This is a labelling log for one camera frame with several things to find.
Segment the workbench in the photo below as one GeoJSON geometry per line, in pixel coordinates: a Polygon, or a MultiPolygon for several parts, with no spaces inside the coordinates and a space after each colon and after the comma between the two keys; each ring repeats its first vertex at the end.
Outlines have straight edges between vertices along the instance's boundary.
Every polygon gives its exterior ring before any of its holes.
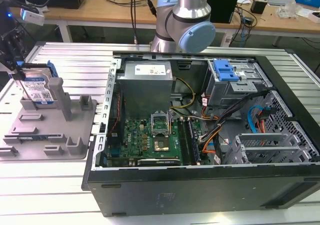
{"type": "MultiPolygon", "coordinates": [[[[116,0],[119,3],[129,1],[116,0]]],[[[242,7],[250,10],[251,4],[243,4],[242,7]]],[[[320,38],[319,24],[304,17],[280,19],[276,14],[276,9],[275,6],[267,5],[262,15],[255,14],[258,23],[251,31],[252,35],[320,38]]],[[[18,9],[13,11],[16,17],[19,17],[20,11],[18,9]]],[[[148,6],[137,7],[136,12],[138,29],[156,29],[156,18],[151,14],[148,6]]],[[[130,7],[119,6],[106,0],[85,0],[77,10],[50,7],[49,12],[45,13],[45,23],[58,25],[65,43],[73,41],[69,26],[132,28],[130,7]]],[[[240,18],[235,13],[231,23],[215,23],[214,25],[218,33],[224,34],[221,47],[229,47],[232,36],[240,26],[240,18]]]]}
{"type": "MultiPolygon", "coordinates": [[[[26,61],[50,60],[71,99],[90,94],[98,101],[90,141],[98,132],[100,111],[113,51],[149,51],[148,45],[51,43],[34,47],[26,61]]],[[[266,56],[289,87],[320,124],[320,80],[295,54],[283,49],[209,47],[213,55],[266,56]]],[[[20,108],[22,91],[10,80],[0,93],[0,138],[9,130],[20,108]]],[[[0,224],[282,224],[320,223],[320,191],[286,210],[236,211],[160,216],[104,218],[81,183],[86,159],[0,164],[0,224]]]]}

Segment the wooden workbench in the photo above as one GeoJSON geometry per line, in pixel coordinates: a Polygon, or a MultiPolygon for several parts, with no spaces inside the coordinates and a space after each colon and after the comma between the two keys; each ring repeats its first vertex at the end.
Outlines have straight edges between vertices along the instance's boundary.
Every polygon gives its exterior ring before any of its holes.
{"type": "MultiPolygon", "coordinates": [[[[116,0],[119,3],[130,0],[116,0]]],[[[250,10],[250,4],[242,7],[250,10]]],[[[123,7],[106,0],[85,0],[79,9],[49,8],[45,13],[45,23],[59,26],[64,42],[72,42],[68,26],[96,26],[131,28],[130,7],[123,7]]],[[[284,37],[320,38],[320,25],[307,18],[299,17],[281,19],[276,14],[277,7],[267,5],[262,15],[255,14],[258,19],[251,34],[284,37]]],[[[137,28],[155,29],[156,18],[151,14],[148,6],[136,8],[137,28]]],[[[223,47],[228,47],[230,38],[240,26],[240,18],[235,13],[230,24],[215,23],[217,32],[224,33],[223,47]]]]}

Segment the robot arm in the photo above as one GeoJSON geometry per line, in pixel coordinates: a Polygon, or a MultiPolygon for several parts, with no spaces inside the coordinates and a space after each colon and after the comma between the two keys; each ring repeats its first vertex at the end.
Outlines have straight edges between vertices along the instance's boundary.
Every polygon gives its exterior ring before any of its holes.
{"type": "Polygon", "coordinates": [[[34,5],[16,0],[0,0],[0,65],[3,65],[2,70],[17,73],[17,68],[19,69],[17,64],[24,61],[27,51],[24,46],[23,31],[17,30],[18,24],[10,7],[21,8],[22,13],[28,11],[38,17],[41,15],[34,5]]]}
{"type": "Polygon", "coordinates": [[[199,53],[216,35],[207,0],[158,0],[156,34],[151,51],[199,53]]]}

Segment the slotted metal table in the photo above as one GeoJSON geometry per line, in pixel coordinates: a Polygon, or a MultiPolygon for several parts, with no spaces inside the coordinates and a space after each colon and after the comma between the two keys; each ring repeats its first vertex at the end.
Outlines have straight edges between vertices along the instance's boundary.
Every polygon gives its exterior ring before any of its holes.
{"type": "MultiPolygon", "coordinates": [[[[99,103],[92,125],[97,133],[113,51],[149,51],[148,45],[51,43],[34,47],[27,62],[50,60],[71,99],[90,94],[99,103]]],[[[266,56],[320,124],[320,80],[295,54],[283,49],[210,47],[213,55],[266,56]]],[[[10,80],[0,93],[0,137],[20,111],[22,91],[10,80]]],[[[320,191],[285,210],[234,211],[105,218],[90,192],[81,190],[86,159],[0,163],[1,224],[320,224],[320,191]]]]}

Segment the open computer tower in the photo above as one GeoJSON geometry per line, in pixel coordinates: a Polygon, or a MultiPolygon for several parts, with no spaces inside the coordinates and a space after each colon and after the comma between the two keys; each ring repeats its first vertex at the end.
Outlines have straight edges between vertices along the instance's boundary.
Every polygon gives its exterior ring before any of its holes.
{"type": "Polygon", "coordinates": [[[115,52],[85,180],[102,214],[289,208],[320,127],[265,56],[115,52]]]}

